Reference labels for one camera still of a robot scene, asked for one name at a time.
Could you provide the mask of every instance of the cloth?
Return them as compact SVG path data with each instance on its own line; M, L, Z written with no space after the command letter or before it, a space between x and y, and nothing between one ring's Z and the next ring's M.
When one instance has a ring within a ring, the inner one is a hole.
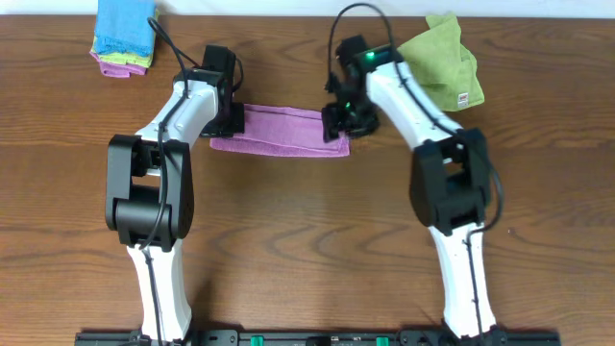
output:
M89 52L89 54L100 64L100 72L103 76L114 77L114 78L129 78L131 73L137 75L144 75L147 68L131 63L127 64L115 64L108 62L101 62L98 59L98 55L96 53Z
M110 54L98 54L96 52L96 37L94 38L94 43L92 44L92 48L89 50L89 54L96 54L98 59L101 62L115 63L115 64L135 64L138 66L143 66L145 68L149 68L152 65L152 60L154 59L154 54L151 54L145 58L138 56L134 53L110 53Z
M213 149L287 158L340 158L350 155L348 138L323 140L318 111L245 105L245 133L212 138Z
M484 102L477 60L461 44L454 14L428 15L430 29L399 47L416 81L442 111L460 111Z
M153 0L98 0L96 29L98 54L135 53L147 57L154 53L155 33L147 18L156 15Z

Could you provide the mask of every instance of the white wall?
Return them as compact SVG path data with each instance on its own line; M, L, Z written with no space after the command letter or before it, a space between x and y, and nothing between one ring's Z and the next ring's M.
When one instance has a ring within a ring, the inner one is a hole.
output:
M615 0L367 0L389 15L615 18ZM336 15L353 0L165 0L179 14ZM96 0L0 0L2 13L94 14ZM355 10L349 14L371 14Z

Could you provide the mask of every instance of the table surface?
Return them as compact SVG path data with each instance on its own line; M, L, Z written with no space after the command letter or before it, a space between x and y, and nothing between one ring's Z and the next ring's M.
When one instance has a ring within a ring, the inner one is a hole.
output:
M69 345L83 329L136 329L133 263L104 221L107 144L168 100L178 66L158 44L145 77L104 78L92 16L0 20L0 345ZM615 339L615 22L462 18L484 105L480 127L506 192L484 244L492 309L510 329L565 345ZM163 17L188 55L243 59L245 103L319 110L331 18ZM398 42L427 29L393 20ZM337 37L385 43L375 18ZM429 232L408 202L411 154L382 117L345 159L192 152L184 243L196 326L397 330L437 325L444 292Z

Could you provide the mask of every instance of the pink cloth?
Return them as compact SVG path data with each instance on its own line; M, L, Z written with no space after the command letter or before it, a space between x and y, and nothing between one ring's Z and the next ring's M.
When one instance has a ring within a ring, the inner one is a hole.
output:
M147 68L143 66L131 63L120 65L110 62L101 62L100 59L98 59L98 54L94 52L89 52L89 54L100 64L100 73L102 73L103 76L113 78L129 78L131 76L131 73L142 76L147 70Z
M325 143L319 111L245 105L245 133L212 138L213 149L287 158L340 158L350 155L344 134Z

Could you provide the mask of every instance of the blue cloth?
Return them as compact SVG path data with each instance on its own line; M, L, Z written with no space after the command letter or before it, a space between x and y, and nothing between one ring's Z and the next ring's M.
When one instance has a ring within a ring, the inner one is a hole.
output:
M155 15L153 0L98 0L96 53L152 55L156 34L147 24L147 18Z

